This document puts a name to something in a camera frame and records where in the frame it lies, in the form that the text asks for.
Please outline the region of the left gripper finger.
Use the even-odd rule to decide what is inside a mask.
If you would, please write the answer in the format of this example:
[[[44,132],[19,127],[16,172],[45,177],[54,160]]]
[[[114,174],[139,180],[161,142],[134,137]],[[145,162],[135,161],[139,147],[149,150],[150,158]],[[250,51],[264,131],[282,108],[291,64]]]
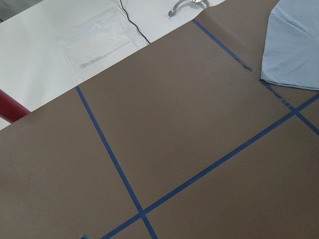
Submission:
[[[80,239],[90,239],[86,234],[83,234]]]

